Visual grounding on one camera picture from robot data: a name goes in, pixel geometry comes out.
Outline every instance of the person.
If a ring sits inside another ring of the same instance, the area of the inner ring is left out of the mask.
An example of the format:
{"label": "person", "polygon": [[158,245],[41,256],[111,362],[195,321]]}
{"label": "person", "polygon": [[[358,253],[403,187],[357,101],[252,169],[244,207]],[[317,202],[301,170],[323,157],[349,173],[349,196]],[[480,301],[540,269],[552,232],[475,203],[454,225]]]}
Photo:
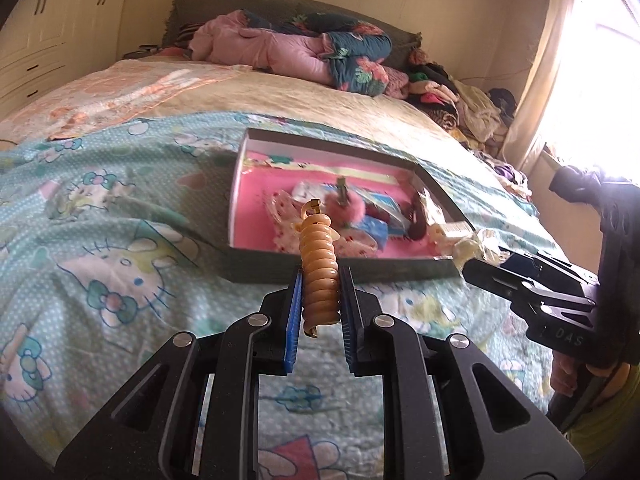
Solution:
{"label": "person", "polygon": [[[590,410],[583,413],[567,433],[569,442],[590,467],[604,455],[629,415],[640,405],[640,370],[628,363],[622,363],[619,368],[587,368],[601,377],[615,373]],[[554,352],[551,387],[557,393],[571,397],[577,386],[577,369],[575,359]]]}

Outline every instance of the pink pom-pom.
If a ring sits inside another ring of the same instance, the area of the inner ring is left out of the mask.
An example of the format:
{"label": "pink pom-pom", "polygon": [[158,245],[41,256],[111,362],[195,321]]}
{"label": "pink pom-pom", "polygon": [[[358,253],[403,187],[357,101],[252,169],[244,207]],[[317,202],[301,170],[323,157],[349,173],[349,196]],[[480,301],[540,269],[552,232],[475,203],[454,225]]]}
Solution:
{"label": "pink pom-pom", "polygon": [[364,218],[365,204],[362,197],[350,190],[347,191],[347,197],[349,203],[346,207],[338,203],[336,192],[329,193],[324,199],[326,213],[331,218],[331,225],[335,228],[358,224]]}

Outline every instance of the window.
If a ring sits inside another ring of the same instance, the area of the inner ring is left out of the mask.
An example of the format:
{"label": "window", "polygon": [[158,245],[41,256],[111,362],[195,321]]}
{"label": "window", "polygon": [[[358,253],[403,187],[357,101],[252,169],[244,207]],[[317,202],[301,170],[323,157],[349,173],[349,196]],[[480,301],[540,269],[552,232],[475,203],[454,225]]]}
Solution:
{"label": "window", "polygon": [[640,27],[622,0],[576,0],[540,124],[563,163],[640,182]]}

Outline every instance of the silver bolt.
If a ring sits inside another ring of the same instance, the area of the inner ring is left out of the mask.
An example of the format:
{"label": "silver bolt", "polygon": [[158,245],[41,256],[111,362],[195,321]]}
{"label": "silver bolt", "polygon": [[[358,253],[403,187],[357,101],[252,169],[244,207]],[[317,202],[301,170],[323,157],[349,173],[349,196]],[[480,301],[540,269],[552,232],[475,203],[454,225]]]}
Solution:
{"label": "silver bolt", "polygon": [[251,326],[265,326],[269,322],[269,318],[264,314],[251,314],[247,320]]}
{"label": "silver bolt", "polygon": [[454,334],[449,338],[449,344],[455,348],[466,348],[469,346],[469,339],[463,334]]}
{"label": "silver bolt", "polygon": [[395,321],[391,316],[387,314],[381,314],[380,316],[376,316],[373,322],[378,325],[380,328],[389,328],[393,326]]}
{"label": "silver bolt", "polygon": [[174,335],[174,345],[183,348],[185,346],[189,346],[193,342],[193,337],[191,334],[186,332],[180,332],[179,334]]}

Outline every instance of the hand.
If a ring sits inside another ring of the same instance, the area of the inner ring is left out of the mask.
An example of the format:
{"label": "hand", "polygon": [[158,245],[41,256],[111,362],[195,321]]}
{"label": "hand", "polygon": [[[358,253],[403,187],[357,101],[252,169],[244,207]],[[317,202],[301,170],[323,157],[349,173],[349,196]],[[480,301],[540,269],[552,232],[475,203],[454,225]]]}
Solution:
{"label": "hand", "polygon": [[[577,386],[579,363],[572,357],[561,354],[554,350],[554,360],[551,365],[551,387],[559,394],[571,397]],[[616,366],[611,368],[594,368],[587,365],[593,375],[598,377],[609,377]],[[593,405],[597,406],[605,400],[610,399],[618,393],[625,385],[629,377],[630,366],[628,363],[622,363],[616,372],[616,375],[609,381],[602,393],[594,401]]]}

